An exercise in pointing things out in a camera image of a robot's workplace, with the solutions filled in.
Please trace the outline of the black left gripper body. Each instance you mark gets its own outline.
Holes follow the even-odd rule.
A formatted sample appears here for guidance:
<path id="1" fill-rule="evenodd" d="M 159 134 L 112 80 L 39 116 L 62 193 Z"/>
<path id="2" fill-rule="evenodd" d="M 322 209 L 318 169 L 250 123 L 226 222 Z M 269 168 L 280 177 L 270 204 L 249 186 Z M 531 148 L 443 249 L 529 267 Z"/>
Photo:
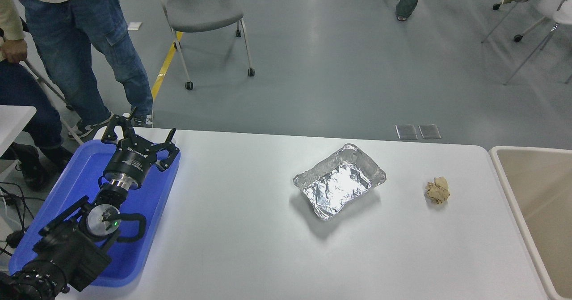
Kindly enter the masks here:
<path id="1" fill-rule="evenodd" d="M 126 190 L 141 188 L 149 170 L 157 161 L 157 153 L 147 144 L 122 142 L 117 146 L 103 176 L 109 182 L 121 182 Z"/>

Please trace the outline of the seated person's hand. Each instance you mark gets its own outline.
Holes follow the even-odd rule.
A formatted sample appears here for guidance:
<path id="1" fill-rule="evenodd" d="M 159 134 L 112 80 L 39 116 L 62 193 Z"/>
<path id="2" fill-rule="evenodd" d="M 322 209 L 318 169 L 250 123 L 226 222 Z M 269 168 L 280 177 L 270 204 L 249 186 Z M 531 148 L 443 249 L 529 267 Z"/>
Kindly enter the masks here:
<path id="1" fill-rule="evenodd" d="M 23 60 L 27 60 L 27 43 L 25 39 L 6 39 L 1 47 L 1 53 L 8 60 L 8 62 L 20 63 Z"/>

